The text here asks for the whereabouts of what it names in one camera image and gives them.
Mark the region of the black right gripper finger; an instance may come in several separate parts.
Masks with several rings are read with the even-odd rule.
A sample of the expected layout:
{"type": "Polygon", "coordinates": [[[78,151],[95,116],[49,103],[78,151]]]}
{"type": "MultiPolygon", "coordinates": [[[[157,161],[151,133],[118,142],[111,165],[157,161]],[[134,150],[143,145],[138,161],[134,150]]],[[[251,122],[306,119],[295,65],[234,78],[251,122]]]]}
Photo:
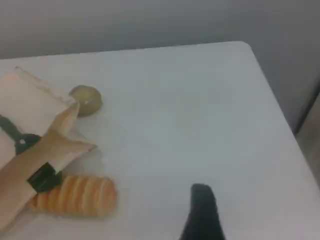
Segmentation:
{"type": "Polygon", "coordinates": [[[190,210],[181,240],[225,240],[218,206],[210,186],[195,183],[190,191],[190,210]]]}

